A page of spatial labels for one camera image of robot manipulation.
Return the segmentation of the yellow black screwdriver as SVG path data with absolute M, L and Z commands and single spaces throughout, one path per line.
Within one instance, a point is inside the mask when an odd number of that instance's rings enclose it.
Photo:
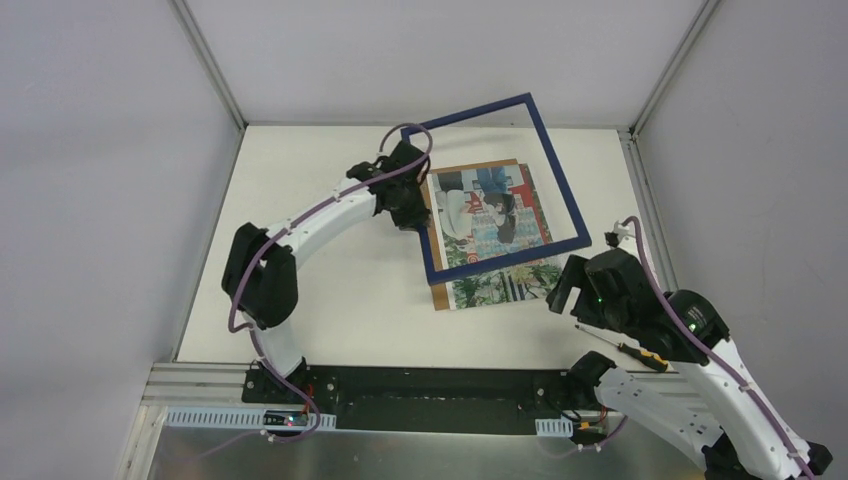
M 642 348 L 631 346 L 624 342 L 616 342 L 610 340 L 606 337 L 601 336 L 600 334 L 594 333 L 588 330 L 586 327 L 581 325 L 576 325 L 575 328 L 583 333 L 589 334 L 594 338 L 602 340 L 608 344 L 611 344 L 616 347 L 616 350 L 629 356 L 630 358 L 638 361 L 643 366 L 647 367 L 650 370 L 653 370 L 658 373 L 665 373 L 669 370 L 669 363 L 662 359 L 656 353 L 650 352 L 648 350 L 644 350 Z

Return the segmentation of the colourful printed photo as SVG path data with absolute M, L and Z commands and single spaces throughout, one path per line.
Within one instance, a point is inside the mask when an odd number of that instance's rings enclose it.
M 515 159 L 437 169 L 425 192 L 430 251 L 439 270 L 469 266 L 553 242 L 528 165 Z M 462 310 L 535 300 L 556 284 L 557 258 L 531 260 L 431 287 L 434 308 Z

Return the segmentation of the blue wooden photo frame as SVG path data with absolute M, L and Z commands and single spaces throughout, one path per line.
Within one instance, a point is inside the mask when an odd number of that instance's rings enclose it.
M 426 228 L 420 227 L 417 229 L 417 233 L 422 248 L 422 258 L 427 283 L 431 286 L 459 280 L 471 275 L 478 275 L 493 270 L 516 266 L 533 260 L 540 260 L 560 254 L 570 253 L 592 245 L 591 234 L 588 231 L 584 216 L 580 211 L 578 202 L 557 156 L 551 137 L 536 105 L 535 99 L 530 92 L 461 110 L 431 120 L 426 120 L 421 124 L 421 126 L 427 131 L 432 131 L 440 127 L 471 120 L 520 105 L 524 106 L 527 110 L 541 147 L 546 155 L 551 173 L 556 181 L 558 195 L 565 204 L 569 219 L 571 220 L 572 226 L 575 228 L 576 234 L 572 238 L 549 243 L 543 246 L 521 250 L 504 256 L 484 259 L 469 265 L 438 270 L 435 266 L 435 256 L 429 247 L 431 235 L 427 232 Z

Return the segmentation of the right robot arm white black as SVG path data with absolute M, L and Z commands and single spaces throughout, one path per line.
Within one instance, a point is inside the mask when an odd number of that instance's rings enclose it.
M 712 304 L 690 290 L 657 296 L 640 261 L 613 248 L 568 258 L 546 302 L 560 313 L 572 289 L 578 322 L 624 334 L 636 353 L 667 363 L 701 397 L 699 414 L 675 404 L 596 351 L 564 375 L 569 400 L 618 411 L 686 455 L 707 479 L 812 479 L 833 461 L 773 410 L 745 367 L 729 328 Z

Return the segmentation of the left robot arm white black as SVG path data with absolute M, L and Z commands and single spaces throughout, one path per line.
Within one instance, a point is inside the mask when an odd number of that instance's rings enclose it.
M 389 154 L 352 166 L 316 205 L 267 228 L 245 223 L 236 230 L 221 280 L 231 301 L 228 327 L 249 332 L 270 373 L 266 389 L 279 403 L 293 404 L 305 390 L 298 372 L 305 356 L 290 319 L 299 301 L 299 268 L 347 229 L 380 213 L 389 213 L 400 230 L 425 224 L 430 211 L 421 183 L 429 164 L 427 151 L 399 141 Z

